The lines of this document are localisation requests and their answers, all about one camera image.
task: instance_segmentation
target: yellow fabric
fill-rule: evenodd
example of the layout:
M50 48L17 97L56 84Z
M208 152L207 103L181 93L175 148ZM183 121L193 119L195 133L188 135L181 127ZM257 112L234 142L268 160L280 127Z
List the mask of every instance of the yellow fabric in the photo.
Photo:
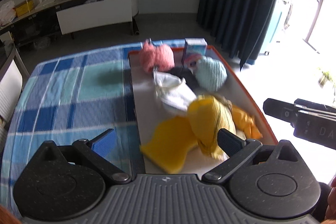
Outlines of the yellow fabric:
M232 105L232 119L237 129L245 133L246 138L260 139L263 137L255 124L254 117L235 105Z
M195 146L197 139L188 119L174 117L160 123L151 141L140 150L168 174L174 174L181 171L187 153Z
M213 96L201 95L189 105L187 117L202 153L222 160L224 152L217 144L218 131L225 128L236 134L229 107Z

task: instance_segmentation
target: white cloth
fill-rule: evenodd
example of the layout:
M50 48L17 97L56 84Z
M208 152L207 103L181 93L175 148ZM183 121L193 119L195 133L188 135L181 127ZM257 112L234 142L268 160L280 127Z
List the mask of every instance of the white cloth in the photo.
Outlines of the white cloth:
M154 72L155 97L164 109L177 116L186 116L188 106L196 99L185 79L164 72Z

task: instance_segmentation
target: person's hand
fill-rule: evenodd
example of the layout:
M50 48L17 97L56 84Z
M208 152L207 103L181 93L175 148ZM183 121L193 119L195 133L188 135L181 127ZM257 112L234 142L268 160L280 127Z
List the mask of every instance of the person's hand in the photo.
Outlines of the person's hand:
M328 196L328 208L325 212L326 219L336 219L336 177L331 182L331 192Z

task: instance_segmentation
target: blue checkered tablecloth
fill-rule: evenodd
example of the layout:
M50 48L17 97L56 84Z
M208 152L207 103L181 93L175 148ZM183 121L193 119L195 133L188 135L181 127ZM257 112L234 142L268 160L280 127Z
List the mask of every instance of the blue checkered tablecloth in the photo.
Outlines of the blue checkered tablecloth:
M184 40L156 41L183 47ZM2 160L1 204L20 217L13 186L45 140L70 145L113 128L117 147L107 160L134 174L144 172L127 59L141 43L97 49L40 63L16 106Z

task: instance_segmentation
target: gray tile floor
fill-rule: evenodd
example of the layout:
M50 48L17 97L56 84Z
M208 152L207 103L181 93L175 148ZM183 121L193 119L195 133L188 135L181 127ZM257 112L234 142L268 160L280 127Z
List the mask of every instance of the gray tile floor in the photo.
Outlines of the gray tile floor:
M127 23L103 26L76 32L74 40L70 35L64 35L43 50L22 48L20 55L28 71L32 72L42 61L95 48L141 42L149 37L152 40L204 37L208 44L214 45L214 38L197 24L195 14L139 15L136 21L140 31L138 36L129 34ZM302 38L287 33L269 50L269 56L261 54L255 65L245 65L242 71L238 59L229 59L220 51L261 109L267 98L332 103L331 92L317 85L315 73L319 56ZM295 138L288 123L268 116L266 119L278 140L288 139L294 144L319 181L331 180L336 172L336 151Z

